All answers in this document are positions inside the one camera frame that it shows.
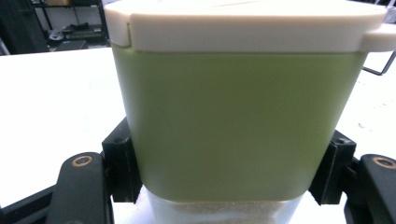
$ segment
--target white lid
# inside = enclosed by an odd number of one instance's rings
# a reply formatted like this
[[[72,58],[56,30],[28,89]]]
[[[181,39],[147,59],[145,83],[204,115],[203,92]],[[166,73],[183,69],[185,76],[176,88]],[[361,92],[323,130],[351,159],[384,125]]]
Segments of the white lid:
[[[153,52],[396,49],[384,7],[344,0],[135,0],[105,8],[110,39]]]

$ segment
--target white table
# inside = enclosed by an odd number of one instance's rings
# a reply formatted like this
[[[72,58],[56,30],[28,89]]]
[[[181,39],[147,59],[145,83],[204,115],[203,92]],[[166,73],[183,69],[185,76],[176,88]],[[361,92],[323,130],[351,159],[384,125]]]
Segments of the white table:
[[[381,67],[387,56],[375,55],[367,66]],[[367,153],[396,158],[395,73],[396,66],[382,77],[361,72],[338,123],[337,130],[358,143],[358,158]],[[69,157],[100,152],[125,117],[111,49],[0,57],[0,105],[3,207],[54,185]],[[153,223],[144,192],[141,196],[137,205],[114,204],[116,223]],[[320,207],[306,193],[291,223],[342,224],[343,207]]]

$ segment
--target translucent container bottom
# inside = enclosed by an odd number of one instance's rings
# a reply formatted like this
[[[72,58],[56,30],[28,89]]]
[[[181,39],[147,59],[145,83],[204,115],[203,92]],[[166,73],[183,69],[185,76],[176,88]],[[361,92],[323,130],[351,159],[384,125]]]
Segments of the translucent container bottom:
[[[303,195],[282,202],[178,203],[148,191],[156,224],[289,223]]]

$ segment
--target lid handle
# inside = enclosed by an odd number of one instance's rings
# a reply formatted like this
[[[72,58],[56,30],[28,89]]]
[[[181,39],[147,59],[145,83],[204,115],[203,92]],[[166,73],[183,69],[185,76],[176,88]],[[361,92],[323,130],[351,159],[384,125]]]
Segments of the lid handle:
[[[396,50],[396,25],[382,24],[377,30],[367,32],[361,42],[360,51],[381,52]]]

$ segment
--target green container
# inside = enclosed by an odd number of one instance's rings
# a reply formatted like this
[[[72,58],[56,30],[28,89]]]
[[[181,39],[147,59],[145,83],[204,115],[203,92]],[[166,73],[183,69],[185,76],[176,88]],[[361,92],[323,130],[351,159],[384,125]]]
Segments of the green container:
[[[396,49],[396,32],[381,25],[384,8],[335,1],[285,10],[269,2],[193,12],[106,8],[137,162],[152,194],[173,202],[299,197],[367,53]]]

